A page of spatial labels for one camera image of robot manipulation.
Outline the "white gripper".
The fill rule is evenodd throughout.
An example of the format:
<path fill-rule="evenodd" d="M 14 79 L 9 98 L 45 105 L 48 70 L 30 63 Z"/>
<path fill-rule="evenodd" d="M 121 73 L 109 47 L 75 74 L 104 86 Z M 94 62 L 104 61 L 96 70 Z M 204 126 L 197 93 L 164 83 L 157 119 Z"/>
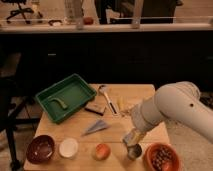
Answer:
<path fill-rule="evenodd" d="M 123 142 L 127 147 L 134 146 L 145 137 L 145 132 L 140 132 L 138 129 L 132 129 L 129 134 L 125 135 Z"/>

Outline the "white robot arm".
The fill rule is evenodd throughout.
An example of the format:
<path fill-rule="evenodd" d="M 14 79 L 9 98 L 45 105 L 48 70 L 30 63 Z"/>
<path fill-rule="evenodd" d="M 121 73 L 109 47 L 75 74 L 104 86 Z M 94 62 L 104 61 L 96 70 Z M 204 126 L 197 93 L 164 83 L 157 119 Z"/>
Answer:
<path fill-rule="evenodd" d="M 200 101 L 200 96 L 199 88 L 192 82 L 161 86 L 151 98 L 129 110 L 133 129 L 124 136 L 123 142 L 132 147 L 165 119 L 171 119 L 213 143 L 213 111 Z"/>

